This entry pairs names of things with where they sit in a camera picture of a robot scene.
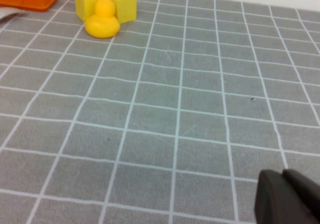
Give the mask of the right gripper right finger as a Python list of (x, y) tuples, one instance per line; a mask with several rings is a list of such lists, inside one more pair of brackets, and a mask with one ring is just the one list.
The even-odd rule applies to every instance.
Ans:
[(292, 186), (300, 200), (320, 221), (320, 185), (294, 169), (284, 169), (283, 177)]

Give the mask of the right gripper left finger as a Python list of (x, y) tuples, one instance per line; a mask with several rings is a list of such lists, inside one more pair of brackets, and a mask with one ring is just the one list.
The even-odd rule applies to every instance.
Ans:
[(259, 173), (254, 203), (258, 224), (311, 224), (313, 215), (297, 193), (278, 172)]

